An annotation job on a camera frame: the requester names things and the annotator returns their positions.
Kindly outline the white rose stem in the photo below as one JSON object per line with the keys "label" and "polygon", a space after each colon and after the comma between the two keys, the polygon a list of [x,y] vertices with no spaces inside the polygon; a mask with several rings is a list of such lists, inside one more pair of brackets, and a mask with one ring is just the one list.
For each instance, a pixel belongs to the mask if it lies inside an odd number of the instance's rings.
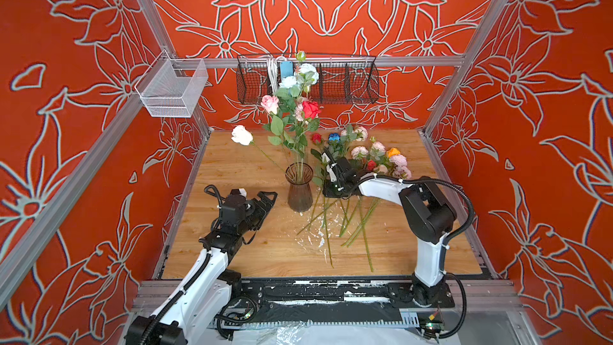
{"label": "white rose stem", "polygon": [[268,161],[270,161],[277,169],[279,169],[279,171],[281,171],[282,173],[285,173],[286,170],[284,168],[282,168],[270,155],[268,155],[256,142],[255,142],[255,138],[254,135],[249,132],[244,126],[242,125],[238,125],[235,126],[233,128],[233,130],[231,131],[231,139],[242,146],[254,146],[255,148],[257,148],[257,150],[260,151],[260,153],[263,154],[263,156],[265,156],[265,158],[268,159]]}

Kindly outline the dark ribbed glass vase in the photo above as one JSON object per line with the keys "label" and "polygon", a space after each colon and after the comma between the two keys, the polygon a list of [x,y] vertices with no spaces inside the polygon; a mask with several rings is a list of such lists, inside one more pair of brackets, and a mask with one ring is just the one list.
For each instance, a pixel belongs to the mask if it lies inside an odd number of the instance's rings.
{"label": "dark ribbed glass vase", "polygon": [[287,201],[289,207],[295,212],[306,212],[313,205],[313,196],[310,183],[314,177],[314,170],[303,161],[289,165],[285,172],[289,183]]}

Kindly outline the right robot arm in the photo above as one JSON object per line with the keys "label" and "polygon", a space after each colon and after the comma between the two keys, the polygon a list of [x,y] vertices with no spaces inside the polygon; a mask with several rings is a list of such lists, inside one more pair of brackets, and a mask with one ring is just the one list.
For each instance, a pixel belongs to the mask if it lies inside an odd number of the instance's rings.
{"label": "right robot arm", "polygon": [[[348,159],[335,159],[328,149],[322,153],[322,164],[328,175],[323,186],[326,197],[367,196],[402,206],[410,230],[418,239],[418,259],[411,276],[413,301],[423,308],[437,302],[445,291],[449,243],[472,225],[476,215],[462,188],[431,177],[404,180],[374,172],[359,175]],[[440,190],[442,186],[455,191],[466,204],[467,217],[459,228],[453,227],[458,214]]]}

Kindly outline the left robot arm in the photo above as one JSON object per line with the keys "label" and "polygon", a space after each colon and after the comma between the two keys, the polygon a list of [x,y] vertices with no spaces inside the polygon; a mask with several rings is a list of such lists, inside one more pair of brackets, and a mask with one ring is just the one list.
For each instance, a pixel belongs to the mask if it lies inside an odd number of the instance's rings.
{"label": "left robot arm", "polygon": [[222,196],[215,185],[206,186],[204,192],[215,197],[218,217],[210,233],[199,239],[202,249],[196,262],[150,316],[134,319],[125,335],[127,344],[198,344],[211,322],[242,324],[257,311],[258,303],[247,297],[246,314],[228,317],[223,313],[229,303],[242,299],[241,275],[228,265],[242,246],[251,243],[245,235],[261,229],[278,193],[262,191],[248,199],[245,190],[235,188]]}

